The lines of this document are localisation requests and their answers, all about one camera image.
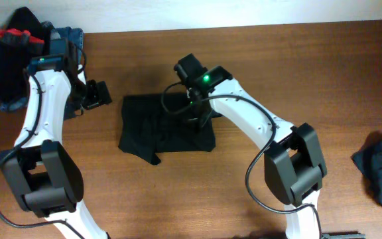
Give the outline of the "black t-shirt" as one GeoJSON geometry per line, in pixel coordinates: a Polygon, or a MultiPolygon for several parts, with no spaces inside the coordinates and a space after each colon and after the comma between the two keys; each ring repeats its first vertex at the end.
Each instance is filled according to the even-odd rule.
{"type": "Polygon", "coordinates": [[[205,151],[216,147],[210,118],[196,108],[168,114],[160,94],[125,96],[121,107],[123,128],[118,148],[151,165],[161,163],[157,153],[205,151]]]}

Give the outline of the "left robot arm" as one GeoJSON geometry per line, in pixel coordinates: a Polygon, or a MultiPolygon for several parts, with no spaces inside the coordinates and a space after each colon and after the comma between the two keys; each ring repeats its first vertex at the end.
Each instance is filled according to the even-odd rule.
{"type": "Polygon", "coordinates": [[[1,152],[0,171],[20,208],[43,218],[27,228],[53,224],[65,238],[109,238],[87,209],[82,174],[62,144],[67,104],[84,112],[112,102],[105,82],[87,80],[81,53],[63,38],[31,59],[24,124],[14,147],[1,152]]]}

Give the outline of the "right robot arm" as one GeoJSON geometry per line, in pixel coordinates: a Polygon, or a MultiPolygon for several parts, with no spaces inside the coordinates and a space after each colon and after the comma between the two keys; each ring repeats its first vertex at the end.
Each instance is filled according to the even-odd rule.
{"type": "Polygon", "coordinates": [[[186,87],[196,112],[192,121],[202,127],[210,118],[224,116],[234,123],[260,151],[245,174],[247,192],[268,211],[286,216],[287,238],[364,238],[364,234],[325,233],[317,210],[326,162],[314,128],[304,123],[295,126],[280,118],[252,98],[225,68],[211,70],[189,54],[174,66],[180,83],[186,87]],[[265,182],[283,204],[282,210],[263,204],[252,192],[250,174],[264,162],[265,182]]]}

